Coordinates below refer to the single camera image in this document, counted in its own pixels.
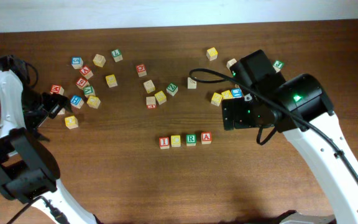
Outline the yellow C block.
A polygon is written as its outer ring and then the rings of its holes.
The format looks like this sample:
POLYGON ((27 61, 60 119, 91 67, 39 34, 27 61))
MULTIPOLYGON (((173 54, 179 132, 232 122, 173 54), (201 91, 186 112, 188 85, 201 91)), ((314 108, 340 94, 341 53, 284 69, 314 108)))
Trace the yellow C block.
POLYGON ((170 142, 171 142, 172 147, 180 147, 181 146, 181 136, 180 135, 170 136, 170 142))

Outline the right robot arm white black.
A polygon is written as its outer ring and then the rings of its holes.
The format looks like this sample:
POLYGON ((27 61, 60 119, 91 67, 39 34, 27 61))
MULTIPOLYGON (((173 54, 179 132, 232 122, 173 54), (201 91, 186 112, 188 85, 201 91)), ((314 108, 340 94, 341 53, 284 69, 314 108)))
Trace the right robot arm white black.
POLYGON ((285 80, 282 63, 270 63, 262 50, 227 66, 250 99, 223 100, 224 129, 282 133, 311 169, 336 221, 358 223, 358 161, 320 82, 307 73, 285 80))

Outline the green R block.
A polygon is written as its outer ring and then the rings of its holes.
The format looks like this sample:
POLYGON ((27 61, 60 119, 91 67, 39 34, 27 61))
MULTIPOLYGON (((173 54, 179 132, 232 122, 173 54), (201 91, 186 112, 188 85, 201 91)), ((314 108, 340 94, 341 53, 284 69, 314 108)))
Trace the green R block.
POLYGON ((196 146, 196 135, 195 134, 187 134, 186 135, 186 145, 187 146, 196 146))

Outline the red I block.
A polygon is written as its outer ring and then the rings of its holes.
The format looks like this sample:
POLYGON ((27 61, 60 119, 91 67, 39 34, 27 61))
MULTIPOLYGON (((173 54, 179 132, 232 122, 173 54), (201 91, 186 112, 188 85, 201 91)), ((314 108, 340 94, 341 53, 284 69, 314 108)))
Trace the red I block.
POLYGON ((170 148, 170 138, 163 137, 158 139, 160 149, 169 149, 170 148))

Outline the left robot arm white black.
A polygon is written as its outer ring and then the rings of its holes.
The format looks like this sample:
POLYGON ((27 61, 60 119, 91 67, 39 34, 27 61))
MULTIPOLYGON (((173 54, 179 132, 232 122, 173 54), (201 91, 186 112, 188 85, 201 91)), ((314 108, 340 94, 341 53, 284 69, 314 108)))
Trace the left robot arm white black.
POLYGON ((37 93, 30 81, 30 64, 14 55, 0 58, 0 194, 46 214, 54 223, 99 223, 67 191, 60 168, 42 144, 38 132, 47 119, 71 110, 70 100, 58 93, 37 93))

